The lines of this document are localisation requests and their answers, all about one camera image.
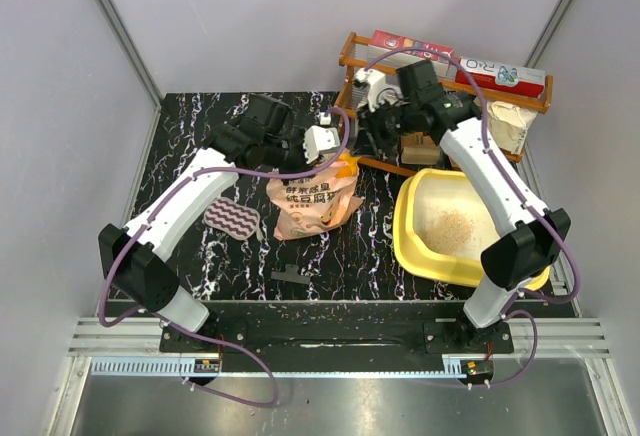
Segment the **yellow plastic litter scoop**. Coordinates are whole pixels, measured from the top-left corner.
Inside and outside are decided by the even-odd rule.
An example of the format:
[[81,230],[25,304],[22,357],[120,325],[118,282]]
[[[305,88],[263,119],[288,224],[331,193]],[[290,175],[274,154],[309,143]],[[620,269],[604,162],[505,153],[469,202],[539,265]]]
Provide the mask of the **yellow plastic litter scoop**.
[[356,178],[359,175],[359,156],[353,156],[348,151],[344,151],[332,163],[331,168],[335,169],[335,178]]

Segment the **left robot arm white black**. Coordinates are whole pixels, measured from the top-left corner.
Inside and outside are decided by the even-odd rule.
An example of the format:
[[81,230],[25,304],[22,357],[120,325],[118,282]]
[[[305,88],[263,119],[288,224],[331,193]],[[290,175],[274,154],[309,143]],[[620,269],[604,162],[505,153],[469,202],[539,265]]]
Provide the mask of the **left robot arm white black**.
[[116,287],[147,312],[182,327],[182,340],[195,351],[211,348],[217,329],[167,261],[191,225],[240,176],[266,165],[279,175],[300,177],[323,151],[338,145],[334,130],[317,125],[285,134],[291,114],[281,101],[250,96],[238,119],[211,127],[191,162],[155,202],[123,227],[106,225],[98,236],[104,287]]

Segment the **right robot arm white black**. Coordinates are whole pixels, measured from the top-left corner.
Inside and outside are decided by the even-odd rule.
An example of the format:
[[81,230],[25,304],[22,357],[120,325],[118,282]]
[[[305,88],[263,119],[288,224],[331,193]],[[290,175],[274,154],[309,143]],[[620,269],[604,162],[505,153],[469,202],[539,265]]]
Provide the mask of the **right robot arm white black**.
[[458,346],[476,352],[516,292],[565,251],[571,220],[564,209],[550,210],[509,164],[490,136],[480,93],[447,91],[429,60],[396,75],[393,87],[372,66],[355,73],[354,85],[366,92],[356,111],[356,147],[384,152],[396,139],[422,133],[453,158],[484,203],[499,238],[480,255],[484,275],[454,329]]

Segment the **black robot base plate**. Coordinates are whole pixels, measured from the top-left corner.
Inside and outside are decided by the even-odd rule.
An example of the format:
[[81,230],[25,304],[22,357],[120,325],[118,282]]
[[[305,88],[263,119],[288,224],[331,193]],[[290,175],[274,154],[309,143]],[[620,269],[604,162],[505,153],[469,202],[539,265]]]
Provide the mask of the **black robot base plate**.
[[514,351],[509,327],[500,323],[495,329],[460,340],[454,334],[454,320],[409,318],[403,316],[366,316],[312,318],[298,316],[250,319],[248,317],[213,318],[187,336],[171,327],[163,334],[161,350],[204,351],[208,343],[202,337],[241,344],[257,352],[277,346],[364,347],[379,346],[416,350],[427,354],[510,354]]

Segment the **pink cat litter bag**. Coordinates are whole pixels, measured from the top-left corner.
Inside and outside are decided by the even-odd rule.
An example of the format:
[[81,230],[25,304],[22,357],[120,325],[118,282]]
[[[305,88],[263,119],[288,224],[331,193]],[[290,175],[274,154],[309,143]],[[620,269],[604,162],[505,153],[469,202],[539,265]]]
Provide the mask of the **pink cat litter bag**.
[[270,201],[280,209],[274,237],[280,241],[307,238],[345,224],[361,207],[355,194],[358,177],[335,178],[331,166],[313,177],[267,183]]

